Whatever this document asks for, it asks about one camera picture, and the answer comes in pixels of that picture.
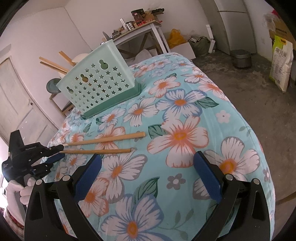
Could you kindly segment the left hand white glove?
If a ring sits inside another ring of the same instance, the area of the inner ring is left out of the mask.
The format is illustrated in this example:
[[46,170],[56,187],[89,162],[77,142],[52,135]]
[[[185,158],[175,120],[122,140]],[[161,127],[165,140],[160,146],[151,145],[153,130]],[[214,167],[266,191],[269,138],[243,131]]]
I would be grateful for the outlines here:
[[25,224],[25,207],[28,206],[36,179],[30,177],[27,185],[23,186],[16,180],[11,180],[6,187],[7,210],[21,225]]

